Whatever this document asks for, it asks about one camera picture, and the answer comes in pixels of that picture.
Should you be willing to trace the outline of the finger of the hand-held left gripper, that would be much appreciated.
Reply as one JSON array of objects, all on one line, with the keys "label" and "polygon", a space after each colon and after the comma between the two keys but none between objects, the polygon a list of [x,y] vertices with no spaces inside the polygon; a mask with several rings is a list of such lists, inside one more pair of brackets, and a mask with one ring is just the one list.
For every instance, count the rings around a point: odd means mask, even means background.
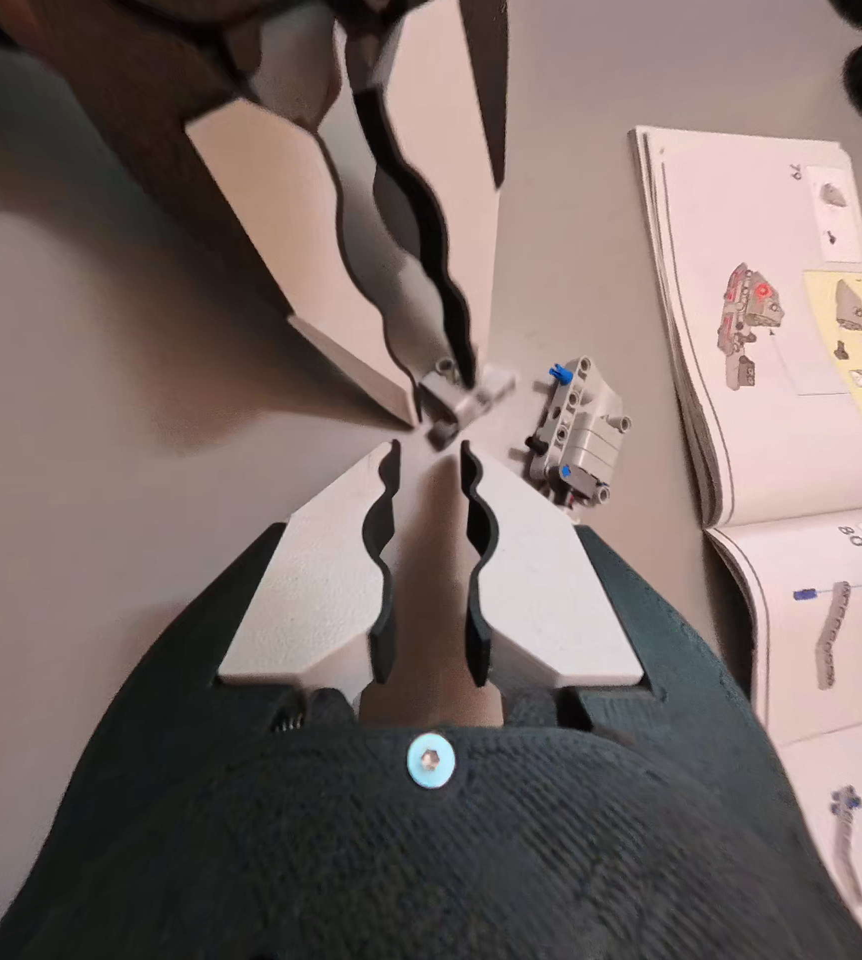
[{"label": "finger of the hand-held left gripper", "polygon": [[185,134],[280,288],[291,327],[387,413],[418,426],[413,377],[347,265],[341,185],[318,137],[243,98]]},{"label": "finger of the hand-held left gripper", "polygon": [[481,378],[491,320],[505,98],[485,122],[468,15],[472,4],[423,2],[380,35],[354,42],[354,105],[378,169],[403,195],[416,258],[434,285],[465,387]]}]

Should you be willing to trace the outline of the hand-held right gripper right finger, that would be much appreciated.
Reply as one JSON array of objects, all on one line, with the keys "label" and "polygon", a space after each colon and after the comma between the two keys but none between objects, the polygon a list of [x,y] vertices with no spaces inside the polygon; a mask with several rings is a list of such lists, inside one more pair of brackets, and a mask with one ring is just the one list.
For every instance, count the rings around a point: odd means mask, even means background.
[{"label": "hand-held right gripper right finger", "polygon": [[477,554],[464,626],[479,688],[630,688],[644,677],[575,524],[469,440],[466,537]]}]

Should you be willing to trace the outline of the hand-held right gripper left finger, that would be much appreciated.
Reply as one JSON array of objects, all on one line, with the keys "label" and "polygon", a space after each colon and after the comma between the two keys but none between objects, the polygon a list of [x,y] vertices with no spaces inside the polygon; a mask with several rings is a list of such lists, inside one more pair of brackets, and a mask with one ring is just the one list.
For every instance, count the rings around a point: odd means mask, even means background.
[{"label": "hand-held right gripper left finger", "polygon": [[396,655],[392,577],[401,445],[380,443],[296,510],[221,662],[234,685],[365,689]]}]

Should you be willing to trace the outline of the small grey connector assembly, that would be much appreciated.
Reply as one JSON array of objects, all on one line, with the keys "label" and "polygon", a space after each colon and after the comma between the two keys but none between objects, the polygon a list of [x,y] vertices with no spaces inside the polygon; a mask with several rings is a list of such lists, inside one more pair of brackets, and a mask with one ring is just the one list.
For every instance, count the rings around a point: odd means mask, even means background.
[{"label": "small grey connector assembly", "polygon": [[456,361],[450,356],[439,358],[417,384],[433,420],[428,432],[432,447],[446,450],[463,430],[510,395],[517,380],[512,370],[488,364],[479,373],[475,386],[468,387]]}]

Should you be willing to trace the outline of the grey desk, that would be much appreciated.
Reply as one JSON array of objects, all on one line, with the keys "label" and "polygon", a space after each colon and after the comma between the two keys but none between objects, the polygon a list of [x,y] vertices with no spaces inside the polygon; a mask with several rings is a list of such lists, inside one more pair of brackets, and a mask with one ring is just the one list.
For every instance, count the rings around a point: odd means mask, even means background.
[{"label": "grey desk", "polygon": [[[629,402],[590,524],[746,691],[749,615],[701,533],[629,131],[833,140],[862,205],[859,33],[828,2],[508,2],[493,358],[469,432],[515,460],[547,366],[589,351]],[[464,673],[474,552],[457,456],[342,377],[136,185],[62,78],[0,48],[0,920],[126,677],[209,582],[384,439],[397,673],[377,725],[482,724]]]}]

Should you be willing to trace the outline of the person's left hand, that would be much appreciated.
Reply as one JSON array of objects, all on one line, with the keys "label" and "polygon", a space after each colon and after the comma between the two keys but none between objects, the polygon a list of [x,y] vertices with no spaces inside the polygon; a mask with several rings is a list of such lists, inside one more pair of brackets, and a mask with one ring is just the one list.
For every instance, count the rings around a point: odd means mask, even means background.
[{"label": "person's left hand", "polygon": [[290,306],[185,132],[243,96],[258,2],[32,2],[57,68],[154,204],[280,317]]}]

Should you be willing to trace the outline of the grey toy brick assembly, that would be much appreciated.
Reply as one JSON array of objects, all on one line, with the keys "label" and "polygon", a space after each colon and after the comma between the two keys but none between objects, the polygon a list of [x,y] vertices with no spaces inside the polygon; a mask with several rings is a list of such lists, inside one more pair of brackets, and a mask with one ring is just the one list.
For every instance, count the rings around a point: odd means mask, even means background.
[{"label": "grey toy brick assembly", "polygon": [[632,420],[587,354],[549,370],[547,410],[526,438],[528,479],[557,506],[603,505]]}]

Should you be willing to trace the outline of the open instruction booklet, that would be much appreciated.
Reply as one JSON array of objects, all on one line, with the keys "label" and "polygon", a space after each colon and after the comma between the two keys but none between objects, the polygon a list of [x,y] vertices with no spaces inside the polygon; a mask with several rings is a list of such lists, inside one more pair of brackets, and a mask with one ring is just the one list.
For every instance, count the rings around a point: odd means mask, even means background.
[{"label": "open instruction booklet", "polygon": [[750,699],[862,926],[862,210],[835,142],[637,126],[705,533]]}]

